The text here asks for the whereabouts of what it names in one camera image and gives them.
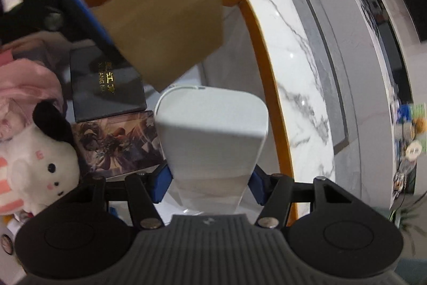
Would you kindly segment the white puppy plush striped hat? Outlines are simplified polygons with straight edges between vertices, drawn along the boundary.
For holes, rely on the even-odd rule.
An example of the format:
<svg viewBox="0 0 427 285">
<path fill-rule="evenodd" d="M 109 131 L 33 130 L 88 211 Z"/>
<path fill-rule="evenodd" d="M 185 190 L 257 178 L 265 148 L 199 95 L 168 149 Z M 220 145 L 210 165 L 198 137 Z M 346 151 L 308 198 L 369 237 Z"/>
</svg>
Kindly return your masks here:
<svg viewBox="0 0 427 285">
<path fill-rule="evenodd" d="M 69 122 L 44 100 L 29 122 L 15 102 L 1 108 L 1 215 L 38 214 L 77 187 L 80 168 Z"/>
</svg>

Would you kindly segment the brown cardboard box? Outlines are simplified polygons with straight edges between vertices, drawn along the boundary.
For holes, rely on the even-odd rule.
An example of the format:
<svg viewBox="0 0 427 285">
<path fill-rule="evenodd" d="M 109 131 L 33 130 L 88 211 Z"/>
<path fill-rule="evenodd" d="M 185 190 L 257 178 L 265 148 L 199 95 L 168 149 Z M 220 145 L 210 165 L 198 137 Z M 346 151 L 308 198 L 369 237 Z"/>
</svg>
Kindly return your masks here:
<svg viewBox="0 0 427 285">
<path fill-rule="evenodd" d="M 223 43 L 222 0 L 108 0 L 95 15 L 159 92 Z"/>
</svg>

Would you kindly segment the black gift box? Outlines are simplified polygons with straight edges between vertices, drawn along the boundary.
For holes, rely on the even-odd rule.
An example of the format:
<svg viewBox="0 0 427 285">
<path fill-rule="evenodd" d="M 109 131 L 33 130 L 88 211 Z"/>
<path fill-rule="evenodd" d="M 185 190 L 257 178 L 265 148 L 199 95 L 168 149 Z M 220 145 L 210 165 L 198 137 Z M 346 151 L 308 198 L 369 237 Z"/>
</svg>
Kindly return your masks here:
<svg viewBox="0 0 427 285">
<path fill-rule="evenodd" d="M 96 46 L 70 53 L 72 102 L 76 122 L 146 109 L 139 73 L 127 62 L 112 63 Z"/>
</svg>

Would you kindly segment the pink cloth pouch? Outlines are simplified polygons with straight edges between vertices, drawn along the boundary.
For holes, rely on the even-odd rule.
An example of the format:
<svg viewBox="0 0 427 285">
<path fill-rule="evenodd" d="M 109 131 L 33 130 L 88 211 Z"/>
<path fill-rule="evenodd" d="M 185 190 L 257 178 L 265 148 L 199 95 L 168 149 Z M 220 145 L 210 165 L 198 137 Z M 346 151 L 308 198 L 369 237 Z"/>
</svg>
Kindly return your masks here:
<svg viewBox="0 0 427 285">
<path fill-rule="evenodd" d="M 49 33 L 1 46 L 1 141 L 10 140 L 33 122 L 35 106 L 51 101 L 62 111 L 64 98 L 56 70 L 70 45 Z"/>
</svg>

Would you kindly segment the orange storage box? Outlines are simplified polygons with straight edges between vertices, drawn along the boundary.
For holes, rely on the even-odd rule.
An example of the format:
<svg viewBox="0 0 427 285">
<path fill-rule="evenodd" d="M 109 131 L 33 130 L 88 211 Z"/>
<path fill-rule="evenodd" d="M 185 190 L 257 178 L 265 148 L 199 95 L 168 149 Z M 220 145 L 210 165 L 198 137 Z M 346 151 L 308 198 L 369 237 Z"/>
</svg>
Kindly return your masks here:
<svg viewBox="0 0 427 285">
<path fill-rule="evenodd" d="M 83 1 L 95 14 L 96 8 L 108 0 Z M 268 109 L 269 128 L 255 167 L 260 166 L 266 172 L 278 171 L 292 176 L 292 161 L 276 80 L 257 18 L 247 0 L 222 0 L 222 7 L 222 45 L 161 92 L 151 86 L 156 94 L 156 104 L 164 92 L 177 86 L 222 88 L 257 96 L 265 102 Z M 173 185 L 183 209 L 197 214 L 223 215 L 185 208 L 174 179 Z"/>
</svg>

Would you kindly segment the white rectangular box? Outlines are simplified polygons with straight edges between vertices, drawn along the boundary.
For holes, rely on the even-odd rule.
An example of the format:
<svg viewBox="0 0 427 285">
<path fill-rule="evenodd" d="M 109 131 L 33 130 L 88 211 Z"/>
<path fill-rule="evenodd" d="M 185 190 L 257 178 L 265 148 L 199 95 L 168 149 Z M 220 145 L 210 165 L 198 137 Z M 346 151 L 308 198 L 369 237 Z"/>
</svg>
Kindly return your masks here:
<svg viewBox="0 0 427 285">
<path fill-rule="evenodd" d="M 154 121 L 182 205 L 233 214 L 268 136 L 268 109 L 257 96 L 177 86 L 159 98 Z"/>
</svg>

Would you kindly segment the illustrated anime card box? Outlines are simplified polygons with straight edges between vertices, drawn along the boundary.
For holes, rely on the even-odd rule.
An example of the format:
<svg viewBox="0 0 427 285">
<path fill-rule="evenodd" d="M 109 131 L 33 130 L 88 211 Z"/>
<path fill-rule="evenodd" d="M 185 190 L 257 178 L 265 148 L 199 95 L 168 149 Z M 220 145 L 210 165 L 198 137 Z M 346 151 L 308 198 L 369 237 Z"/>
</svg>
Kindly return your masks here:
<svg viewBox="0 0 427 285">
<path fill-rule="evenodd" d="M 164 160 L 152 111 L 80 122 L 72 131 L 83 176 L 120 177 Z"/>
</svg>

